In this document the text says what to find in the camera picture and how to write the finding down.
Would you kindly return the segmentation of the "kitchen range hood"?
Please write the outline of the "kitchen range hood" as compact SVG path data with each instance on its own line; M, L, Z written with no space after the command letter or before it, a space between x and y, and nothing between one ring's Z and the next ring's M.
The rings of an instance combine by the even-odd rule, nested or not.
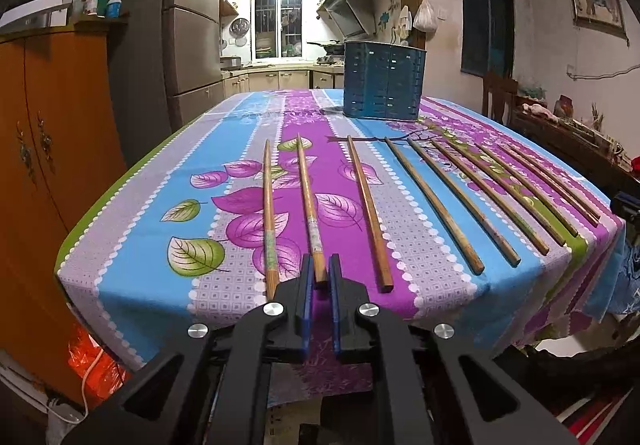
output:
M372 0L324 0L320 10L328 14L345 40L375 34Z

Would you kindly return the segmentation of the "kitchen window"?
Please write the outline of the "kitchen window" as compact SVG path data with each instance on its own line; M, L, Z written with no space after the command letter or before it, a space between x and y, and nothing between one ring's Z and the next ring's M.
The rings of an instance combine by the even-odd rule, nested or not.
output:
M255 60L303 55L303 0L252 0Z

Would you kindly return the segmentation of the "colourful floral tablecloth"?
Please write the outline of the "colourful floral tablecloth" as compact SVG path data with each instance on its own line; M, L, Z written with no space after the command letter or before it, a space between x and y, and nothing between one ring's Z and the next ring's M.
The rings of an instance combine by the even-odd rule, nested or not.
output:
M608 198L561 160L458 104L424 98L420 119L350 119L343 94L241 93L171 135L85 214L58 253L56 276L81 321L130 369L145 365L196 321L234 323L266 300L262 159L270 141L279 271L294 278L309 252L296 136L302 137L325 255L370 299L423 327L448 323L479 347L561 338L601 321L614 295L626 239ZM378 290L375 257L347 136L357 148L378 213L394 289ZM397 144L450 212L485 265L475 275L447 228L384 142ZM447 185L408 144L416 141L480 208L521 258L512 267ZM548 245L542 255L474 182L431 144L460 157ZM560 246L472 161L491 166L566 239ZM525 174L579 235L478 148ZM500 145L533 158L600 214L592 226Z

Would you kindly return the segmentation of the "orange plastic bag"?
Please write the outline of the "orange plastic bag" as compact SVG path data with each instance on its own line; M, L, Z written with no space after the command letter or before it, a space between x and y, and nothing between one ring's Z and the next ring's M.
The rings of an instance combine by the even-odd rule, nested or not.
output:
M131 373L104 351L81 326L68 343L68 365L81 379L81 394L93 409L111 397Z

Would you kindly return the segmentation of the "blue perforated utensil holder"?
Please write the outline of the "blue perforated utensil holder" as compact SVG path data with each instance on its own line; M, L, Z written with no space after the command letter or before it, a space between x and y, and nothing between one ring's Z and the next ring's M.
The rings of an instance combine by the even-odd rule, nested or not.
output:
M345 43L344 115L414 121L422 96L426 51L373 41Z

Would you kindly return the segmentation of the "wooden chair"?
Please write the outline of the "wooden chair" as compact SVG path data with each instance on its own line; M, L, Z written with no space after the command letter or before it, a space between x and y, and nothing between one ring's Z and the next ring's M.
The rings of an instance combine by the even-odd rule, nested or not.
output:
M486 72L483 77L482 115L508 126L511 122L514 100L518 95L518 81Z

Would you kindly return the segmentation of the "orange wooden cabinet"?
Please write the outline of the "orange wooden cabinet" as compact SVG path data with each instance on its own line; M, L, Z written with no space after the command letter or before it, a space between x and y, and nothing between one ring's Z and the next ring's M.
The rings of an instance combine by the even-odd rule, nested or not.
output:
M1 349L80 399L78 321L55 276L70 230L126 171L108 84L108 20L1 39Z

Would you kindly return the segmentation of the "grey refrigerator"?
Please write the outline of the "grey refrigerator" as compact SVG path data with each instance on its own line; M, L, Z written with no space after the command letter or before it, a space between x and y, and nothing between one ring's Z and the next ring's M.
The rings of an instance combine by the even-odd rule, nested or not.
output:
M122 100L177 130L205 108L220 79L219 0L122 0L126 25L111 47Z

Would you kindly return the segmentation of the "dark wooden side table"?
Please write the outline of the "dark wooden side table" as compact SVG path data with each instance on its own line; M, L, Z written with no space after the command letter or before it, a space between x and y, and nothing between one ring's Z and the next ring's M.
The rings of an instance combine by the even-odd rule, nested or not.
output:
M529 115L521 107L511 114L509 127L548 150L612 199L618 193L639 198L639 181L609 161L600 150L559 124Z

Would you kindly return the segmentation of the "white plastic bag hanging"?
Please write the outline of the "white plastic bag hanging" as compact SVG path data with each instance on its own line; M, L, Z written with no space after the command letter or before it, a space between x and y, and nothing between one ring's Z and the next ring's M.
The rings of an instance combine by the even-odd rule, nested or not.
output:
M428 0L422 0L416 14L413 15L413 29L421 31L427 37L433 37L438 28L438 21L433 5Z

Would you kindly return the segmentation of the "blue lidded jar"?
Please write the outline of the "blue lidded jar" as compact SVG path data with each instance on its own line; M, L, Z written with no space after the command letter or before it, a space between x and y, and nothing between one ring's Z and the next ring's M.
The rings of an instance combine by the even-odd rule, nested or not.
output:
M110 0L105 7L106 18L119 18L122 10L122 0Z

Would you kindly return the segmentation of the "white bottle on cabinet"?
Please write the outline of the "white bottle on cabinet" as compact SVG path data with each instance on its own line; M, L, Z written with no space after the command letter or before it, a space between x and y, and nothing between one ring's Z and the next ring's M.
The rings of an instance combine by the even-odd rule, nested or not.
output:
M88 16L97 16L98 5L99 5L99 0L85 0L84 14Z

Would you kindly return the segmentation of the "dark blue wall window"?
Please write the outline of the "dark blue wall window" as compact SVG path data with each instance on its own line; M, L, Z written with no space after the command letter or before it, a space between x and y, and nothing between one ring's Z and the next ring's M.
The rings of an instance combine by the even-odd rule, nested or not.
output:
M484 77L511 77L514 60L514 1L462 0L461 70Z

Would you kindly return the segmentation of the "framed wall picture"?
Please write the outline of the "framed wall picture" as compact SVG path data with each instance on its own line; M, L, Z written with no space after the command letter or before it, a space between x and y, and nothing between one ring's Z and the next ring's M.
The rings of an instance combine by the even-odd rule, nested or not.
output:
M575 26L627 38L620 0L572 0L572 10Z

